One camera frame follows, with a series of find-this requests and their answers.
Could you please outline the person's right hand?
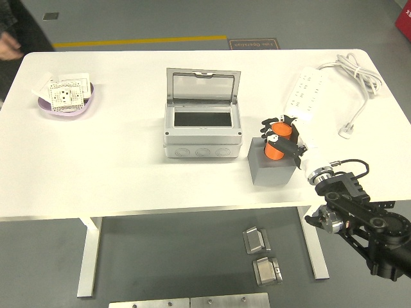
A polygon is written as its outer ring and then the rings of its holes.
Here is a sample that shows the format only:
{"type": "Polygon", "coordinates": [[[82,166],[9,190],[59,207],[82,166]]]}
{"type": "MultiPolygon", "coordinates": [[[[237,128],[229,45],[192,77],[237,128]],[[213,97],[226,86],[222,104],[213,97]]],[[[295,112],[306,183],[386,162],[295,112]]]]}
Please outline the person's right hand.
{"type": "Polygon", "coordinates": [[[20,43],[4,31],[1,34],[0,40],[0,59],[1,60],[17,60],[23,57],[20,43]]]}

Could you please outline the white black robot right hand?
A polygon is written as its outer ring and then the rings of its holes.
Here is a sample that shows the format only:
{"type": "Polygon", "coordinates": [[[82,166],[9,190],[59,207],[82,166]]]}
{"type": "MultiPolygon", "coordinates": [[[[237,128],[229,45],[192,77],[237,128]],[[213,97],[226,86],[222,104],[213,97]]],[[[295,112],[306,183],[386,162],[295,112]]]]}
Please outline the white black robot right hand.
{"type": "Polygon", "coordinates": [[[307,122],[280,115],[265,119],[261,124],[261,138],[265,142],[264,154],[269,159],[292,158],[295,165],[304,171],[309,182],[313,182],[320,171],[329,166],[315,144],[307,122]]]}

